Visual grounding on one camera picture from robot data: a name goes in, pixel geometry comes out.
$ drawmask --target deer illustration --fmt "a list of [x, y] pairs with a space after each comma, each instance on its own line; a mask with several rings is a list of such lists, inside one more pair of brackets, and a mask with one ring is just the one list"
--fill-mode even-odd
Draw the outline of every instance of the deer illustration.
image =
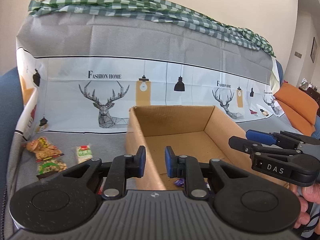
[[88, 98], [89, 100], [93, 101], [94, 107], [99, 109], [99, 126], [101, 128], [124, 128], [128, 125], [129, 118], [118, 118], [113, 117], [109, 113], [109, 109], [112, 108], [115, 103], [114, 101], [123, 98], [124, 95], [128, 92], [129, 86], [127, 90], [124, 92], [123, 86], [118, 82], [119, 86], [121, 87], [120, 93], [118, 93], [118, 96], [116, 97], [115, 91], [112, 90], [112, 97], [110, 97], [105, 105], [101, 104], [99, 99], [95, 96], [95, 89], [92, 92], [92, 95], [88, 93], [88, 85], [91, 83], [91, 81], [84, 87], [84, 91], [82, 91], [81, 86], [79, 84], [79, 89], [83, 96], [85, 98]]
[[215, 100], [217, 100], [219, 103], [220, 103], [220, 106], [223, 107], [223, 109], [226, 111], [226, 114], [229, 115], [232, 119], [242, 119], [243, 118], [243, 115], [240, 114], [240, 113], [232, 113], [228, 110], [228, 107], [229, 107], [229, 102], [232, 101], [233, 99], [233, 96], [235, 95], [235, 93], [231, 92], [231, 89], [230, 89], [230, 97], [227, 96], [227, 101], [225, 104], [223, 104], [223, 101], [220, 99], [220, 94], [219, 94], [219, 97], [217, 96], [217, 91], [218, 91], [219, 88], [217, 88], [217, 90], [215, 91], [215, 93], [213, 93], [213, 90], [212, 90], [212, 94], [213, 94], [213, 97], [215, 98]]
[[275, 114], [279, 114], [281, 110], [281, 106], [275, 106], [275, 100], [272, 98], [271, 103], [268, 103], [265, 99], [266, 95], [263, 95], [263, 101], [268, 105], [271, 106], [272, 110], [275, 112]]

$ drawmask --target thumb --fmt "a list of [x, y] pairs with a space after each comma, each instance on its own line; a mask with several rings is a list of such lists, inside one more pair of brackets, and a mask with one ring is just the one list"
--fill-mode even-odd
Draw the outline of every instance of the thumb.
[[305, 200], [320, 204], [320, 184], [313, 184], [310, 187], [303, 187], [302, 195]]

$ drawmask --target human hand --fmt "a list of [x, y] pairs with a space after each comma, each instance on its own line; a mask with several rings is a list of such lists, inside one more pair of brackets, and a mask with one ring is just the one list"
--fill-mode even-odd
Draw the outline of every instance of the human hand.
[[[301, 188], [302, 196], [298, 193], [298, 186], [290, 184], [289, 189], [295, 193], [300, 201], [301, 212], [294, 228], [299, 228], [301, 225], [307, 225], [310, 222], [310, 215], [306, 212], [308, 209], [308, 202], [320, 204], [320, 184], [313, 184], [310, 187]], [[320, 235], [320, 223], [317, 224], [314, 232]]]

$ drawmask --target blue fabric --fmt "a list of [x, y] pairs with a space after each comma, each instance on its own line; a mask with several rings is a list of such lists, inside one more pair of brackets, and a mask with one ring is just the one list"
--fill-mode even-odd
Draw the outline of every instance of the blue fabric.
[[311, 137], [320, 139], [320, 117], [316, 115], [315, 132], [311, 134]]
[[19, 75], [14, 68], [0, 76], [0, 200], [6, 183], [10, 146], [17, 121], [23, 111]]
[[283, 69], [282, 69], [282, 65], [280, 64], [279, 61], [277, 61], [277, 68], [278, 68], [278, 73], [279, 73], [279, 79], [280, 79], [280, 86], [282, 86], [283, 83]]

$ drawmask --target zipper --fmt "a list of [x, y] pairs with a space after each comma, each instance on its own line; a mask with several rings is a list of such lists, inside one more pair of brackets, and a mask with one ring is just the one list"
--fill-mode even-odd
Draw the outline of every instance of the zipper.
[[4, 240], [4, 212], [7, 203], [7, 185], [4, 187], [2, 206], [1, 206], [1, 217], [0, 217], [0, 239]]

